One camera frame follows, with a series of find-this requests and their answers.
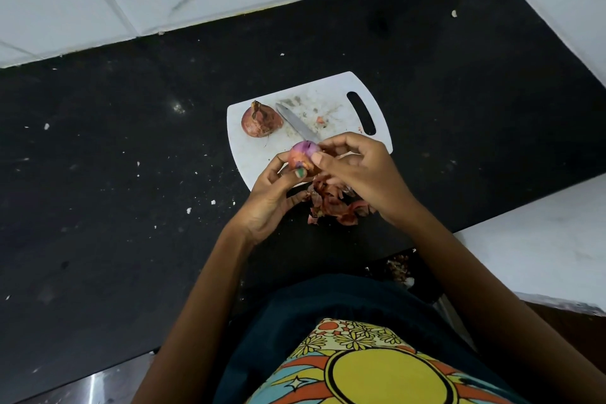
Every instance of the knife blade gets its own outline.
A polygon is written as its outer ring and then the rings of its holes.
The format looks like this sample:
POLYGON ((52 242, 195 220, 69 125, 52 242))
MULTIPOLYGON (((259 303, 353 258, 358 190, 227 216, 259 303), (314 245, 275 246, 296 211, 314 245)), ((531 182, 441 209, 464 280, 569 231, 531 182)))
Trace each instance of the knife blade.
POLYGON ((292 112, 292 110, 284 107, 282 104, 276 104, 276 109, 278 113, 280 113, 280 115, 284 118, 284 120, 289 122, 295 129, 295 131, 298 132, 301 136, 303 136, 303 139, 315 142, 316 144, 321 141, 319 136, 315 132, 313 132, 305 123, 303 123, 303 121, 299 117, 297 117, 292 112))

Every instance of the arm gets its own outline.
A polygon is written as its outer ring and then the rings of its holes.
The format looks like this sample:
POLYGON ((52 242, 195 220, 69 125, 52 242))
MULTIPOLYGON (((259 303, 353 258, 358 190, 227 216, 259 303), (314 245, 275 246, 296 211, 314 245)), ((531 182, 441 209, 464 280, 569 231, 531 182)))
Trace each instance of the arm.
POLYGON ((575 402, 603 402, 606 376, 507 289, 408 190, 385 146, 345 133, 321 143, 312 161, 345 182, 407 233, 474 332, 575 402))
POLYGON ((284 214, 306 199, 286 192, 304 169, 279 176, 288 153, 277 155, 257 179, 246 203, 225 226, 169 336, 134 396, 133 404, 198 402, 210 374, 234 299, 240 272, 254 245, 272 233, 284 214))

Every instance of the white cutting board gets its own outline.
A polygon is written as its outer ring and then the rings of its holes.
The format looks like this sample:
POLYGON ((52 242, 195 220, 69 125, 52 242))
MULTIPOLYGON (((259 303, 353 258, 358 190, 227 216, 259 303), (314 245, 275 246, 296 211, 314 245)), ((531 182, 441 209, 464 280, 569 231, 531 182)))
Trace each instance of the white cutting board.
POLYGON ((322 140, 345 131, 365 134, 360 118, 347 98, 350 91, 358 93, 373 119, 376 133, 369 137, 383 142, 391 153, 393 147, 389 130, 375 98, 353 72, 343 72, 232 104, 227 108, 227 135, 231 155, 246 186, 252 190, 254 182, 276 154, 290 150, 297 142, 303 140, 286 120, 282 128, 269 136, 255 138, 247 135, 242 129, 241 121, 251 102, 257 100, 274 110, 276 103, 281 103, 292 110, 322 140), (326 128, 316 122, 319 116, 324 119, 326 128))

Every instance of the onion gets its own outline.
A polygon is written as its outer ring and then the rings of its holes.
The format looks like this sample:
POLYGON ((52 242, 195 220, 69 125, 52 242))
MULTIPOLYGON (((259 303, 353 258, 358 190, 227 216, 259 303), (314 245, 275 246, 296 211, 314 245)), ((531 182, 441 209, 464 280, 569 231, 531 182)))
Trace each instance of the onion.
POLYGON ((288 167, 290 169, 305 168, 308 176, 317 174, 319 170, 312 163, 312 154, 321 151, 322 149, 315 142, 297 142, 288 154, 288 167))
POLYGON ((275 110, 258 101, 251 102, 242 116, 242 129, 252 137, 267 136, 283 124, 284 120, 275 110))

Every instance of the hand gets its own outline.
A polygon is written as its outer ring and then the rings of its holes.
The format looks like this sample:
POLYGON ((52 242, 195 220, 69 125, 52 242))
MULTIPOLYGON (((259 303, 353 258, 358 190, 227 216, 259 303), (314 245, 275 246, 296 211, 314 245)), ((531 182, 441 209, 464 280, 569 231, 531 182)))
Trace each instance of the hand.
POLYGON ((382 142, 348 132, 319 145, 325 152, 313 154, 312 162, 333 176, 327 183, 351 186, 390 224, 402 225, 410 207, 418 205, 382 142), (347 152, 356 153, 341 158, 330 155, 347 152))
POLYGON ((252 245, 258 245, 276 230, 284 214, 294 205, 309 199, 307 191, 286 196, 292 187, 312 180, 306 177, 307 171, 303 168, 294 171, 286 168, 278 174, 287 160, 288 152, 273 157, 254 183, 248 200, 230 221, 246 233, 252 245))

